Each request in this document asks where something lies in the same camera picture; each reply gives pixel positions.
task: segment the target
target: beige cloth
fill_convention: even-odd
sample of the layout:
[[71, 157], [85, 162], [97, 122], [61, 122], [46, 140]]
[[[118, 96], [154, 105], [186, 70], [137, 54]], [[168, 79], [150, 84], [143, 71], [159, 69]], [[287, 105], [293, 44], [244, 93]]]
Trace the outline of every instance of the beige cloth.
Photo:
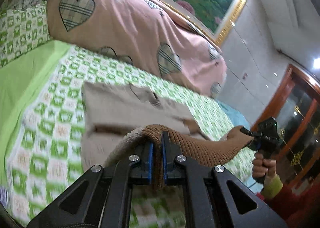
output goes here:
[[86, 108], [81, 154], [85, 171], [94, 164], [116, 164], [138, 144], [150, 140], [154, 144], [153, 187], [160, 188], [163, 131], [168, 131], [170, 141], [180, 146], [183, 155], [208, 167], [227, 163], [252, 139], [237, 126], [226, 141], [204, 140], [186, 105], [160, 98], [149, 88], [85, 82], [82, 96]]
[[81, 140], [84, 171], [103, 165], [124, 136], [146, 125], [162, 124], [203, 139], [186, 105], [158, 97], [149, 88], [85, 82], [82, 98], [86, 109], [86, 132]]

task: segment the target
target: green sheet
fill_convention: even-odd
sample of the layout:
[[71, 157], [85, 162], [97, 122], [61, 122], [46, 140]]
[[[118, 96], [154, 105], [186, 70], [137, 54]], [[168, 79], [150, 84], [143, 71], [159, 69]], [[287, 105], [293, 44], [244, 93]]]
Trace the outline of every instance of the green sheet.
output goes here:
[[52, 40], [0, 69], [0, 185], [6, 185], [4, 160], [15, 142], [22, 112], [38, 96], [70, 46]]
[[[220, 139], [233, 127], [218, 104], [208, 97], [83, 48], [65, 47], [68, 52], [64, 57], [59, 59], [65, 51], [57, 49], [60, 54], [52, 54], [52, 59], [44, 62], [25, 86], [21, 85], [24, 91], [19, 93], [19, 99], [15, 94], [17, 100], [10, 115], [15, 117], [4, 125], [12, 130], [6, 137], [12, 149], [6, 154], [8, 185], [4, 189], [9, 194], [9, 211], [21, 224], [26, 225], [83, 173], [80, 140], [85, 119], [80, 90], [84, 81], [148, 86], [161, 97], [186, 104], [212, 140]], [[24, 66], [20, 60], [17, 64]], [[250, 175], [252, 158], [252, 151], [242, 149], [226, 167], [243, 181]], [[133, 191], [130, 228], [178, 228], [184, 223], [177, 187], [158, 193], [146, 193], [145, 188]]]

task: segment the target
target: ceiling light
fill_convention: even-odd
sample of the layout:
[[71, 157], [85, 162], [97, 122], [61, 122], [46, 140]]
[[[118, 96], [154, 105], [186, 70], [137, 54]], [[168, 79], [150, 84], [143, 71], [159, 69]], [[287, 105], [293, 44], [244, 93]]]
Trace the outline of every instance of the ceiling light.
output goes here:
[[313, 61], [313, 68], [319, 69], [320, 68], [320, 58], [317, 58]]

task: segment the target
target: green sleeve cuff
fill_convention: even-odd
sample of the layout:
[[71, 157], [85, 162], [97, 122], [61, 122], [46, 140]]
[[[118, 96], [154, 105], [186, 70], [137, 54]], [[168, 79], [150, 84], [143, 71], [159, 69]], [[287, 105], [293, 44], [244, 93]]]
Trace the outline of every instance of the green sleeve cuff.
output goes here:
[[283, 184], [280, 180], [280, 177], [279, 175], [276, 175], [276, 177], [268, 185], [264, 186], [261, 194], [266, 200], [271, 200], [280, 192], [282, 187]]

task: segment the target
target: metal screw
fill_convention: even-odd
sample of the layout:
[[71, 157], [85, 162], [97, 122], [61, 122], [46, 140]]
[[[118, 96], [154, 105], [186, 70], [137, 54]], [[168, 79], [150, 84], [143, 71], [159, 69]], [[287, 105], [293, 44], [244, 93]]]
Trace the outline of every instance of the metal screw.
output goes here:
[[99, 165], [94, 165], [91, 167], [91, 171], [94, 173], [100, 172], [101, 167]]
[[216, 165], [216, 166], [214, 167], [214, 170], [215, 170], [216, 172], [218, 172], [218, 173], [222, 173], [222, 172], [224, 171], [224, 166], [222, 166], [222, 165]]
[[183, 161], [186, 161], [186, 160], [187, 160], [187, 158], [184, 155], [177, 156], [177, 161], [179, 161], [179, 162], [183, 162]]
[[129, 156], [130, 161], [137, 161], [138, 159], [139, 159], [138, 155], [133, 154], [133, 155]]

